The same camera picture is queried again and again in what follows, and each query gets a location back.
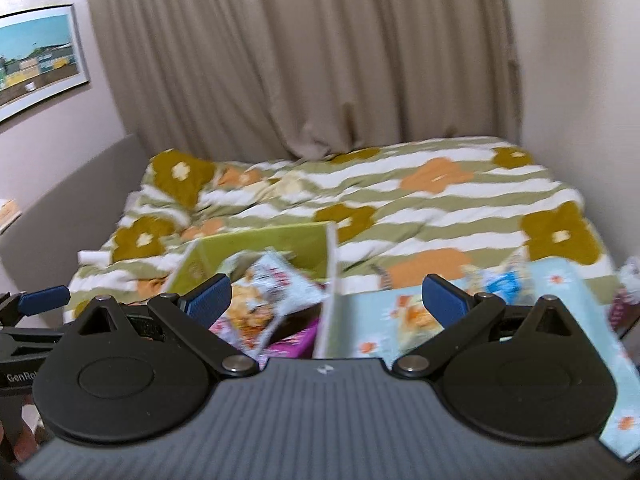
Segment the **green cardboard snack box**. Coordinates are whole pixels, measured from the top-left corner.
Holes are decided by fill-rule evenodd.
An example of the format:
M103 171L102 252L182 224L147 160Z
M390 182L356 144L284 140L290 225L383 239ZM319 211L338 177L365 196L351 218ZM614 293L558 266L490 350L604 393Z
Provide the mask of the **green cardboard snack box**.
M262 363L312 356L334 310L336 243L328 222L206 236L186 244L163 290L184 295L224 274L224 298L189 300L188 315Z

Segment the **light blue daisy sheet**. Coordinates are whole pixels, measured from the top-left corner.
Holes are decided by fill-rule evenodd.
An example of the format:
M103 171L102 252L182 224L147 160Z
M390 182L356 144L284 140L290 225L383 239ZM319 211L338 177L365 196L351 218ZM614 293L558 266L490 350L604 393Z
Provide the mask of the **light blue daisy sheet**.
M596 434L623 460L639 456L639 376L593 294L559 258L529 266L533 304L480 292L453 326L422 301L422 283L339 296L319 356L379 359L390 370L424 359L451 414L482 434L523 444L559 444ZM466 290L465 278L448 281Z

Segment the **beige curtain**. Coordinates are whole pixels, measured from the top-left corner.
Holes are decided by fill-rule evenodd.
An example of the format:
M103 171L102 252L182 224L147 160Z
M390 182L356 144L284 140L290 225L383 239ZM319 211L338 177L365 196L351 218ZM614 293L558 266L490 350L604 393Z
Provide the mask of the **beige curtain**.
M517 141L506 0L88 0L151 153L261 162L453 136Z

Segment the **blue white snack bag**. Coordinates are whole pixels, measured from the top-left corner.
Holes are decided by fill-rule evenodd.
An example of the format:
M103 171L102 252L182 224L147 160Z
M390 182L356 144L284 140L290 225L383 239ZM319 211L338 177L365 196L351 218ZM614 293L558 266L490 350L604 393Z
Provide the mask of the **blue white snack bag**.
M479 266L463 267L466 290L471 295L488 292L506 304L533 304L534 280L528 260L521 252L512 254L492 269Z

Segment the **framed wall picture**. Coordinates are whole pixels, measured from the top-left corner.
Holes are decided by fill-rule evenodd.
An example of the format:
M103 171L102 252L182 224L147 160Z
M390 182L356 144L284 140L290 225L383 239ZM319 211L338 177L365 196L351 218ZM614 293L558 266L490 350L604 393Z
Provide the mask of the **framed wall picture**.
M4 14L1 120L90 82L71 3Z

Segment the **red white cartoon snack bag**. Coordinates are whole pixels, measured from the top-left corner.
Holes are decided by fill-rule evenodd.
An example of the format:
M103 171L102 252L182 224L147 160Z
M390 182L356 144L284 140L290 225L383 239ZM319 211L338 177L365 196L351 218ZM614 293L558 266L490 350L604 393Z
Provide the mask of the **red white cartoon snack bag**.
M230 323L239 337L239 350L250 357L267 347L289 316L320 306L326 299L320 284L271 249L237 252L220 268L232 286L231 304L220 318Z

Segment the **grey headboard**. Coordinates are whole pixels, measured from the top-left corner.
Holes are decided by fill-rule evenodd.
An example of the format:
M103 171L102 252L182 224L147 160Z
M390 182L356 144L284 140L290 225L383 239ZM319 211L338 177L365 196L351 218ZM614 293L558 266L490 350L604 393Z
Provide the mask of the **grey headboard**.
M66 285L81 250L114 232L126 199L140 188L149 159L126 136L66 177L1 235L1 264L18 290Z

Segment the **pink snack bag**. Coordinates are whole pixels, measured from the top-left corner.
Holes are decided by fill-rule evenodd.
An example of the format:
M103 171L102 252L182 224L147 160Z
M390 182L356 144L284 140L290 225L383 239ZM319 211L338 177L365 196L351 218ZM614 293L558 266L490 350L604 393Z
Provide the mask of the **pink snack bag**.
M273 334L274 340L270 341L261 352L253 354L252 358L258 361L260 366L264 366L271 358L310 358L318 328L318 318L304 321L297 326L294 322L283 324L279 327L283 335ZM230 323L223 318L210 326L209 330L233 347L241 348L239 337L233 333Z

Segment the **floral striped duvet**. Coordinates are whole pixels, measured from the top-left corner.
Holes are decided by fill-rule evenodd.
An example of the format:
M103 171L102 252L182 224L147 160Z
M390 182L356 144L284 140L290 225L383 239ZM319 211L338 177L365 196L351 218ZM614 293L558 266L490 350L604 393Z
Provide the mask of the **floral striped duvet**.
M601 304L618 281L584 200L518 146L489 136L364 148L318 162L208 162L154 156L114 232L110 266L78 266L66 318L100 292L157 294L198 237L266 226L334 222L343 292L457 280L512 252L576 266Z

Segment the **white tissue roll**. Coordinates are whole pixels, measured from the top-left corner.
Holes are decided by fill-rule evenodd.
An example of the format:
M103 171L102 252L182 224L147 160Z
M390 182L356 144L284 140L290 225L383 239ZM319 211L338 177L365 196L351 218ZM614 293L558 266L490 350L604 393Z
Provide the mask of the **white tissue roll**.
M81 250L77 260L80 266L110 266L112 253L109 250Z

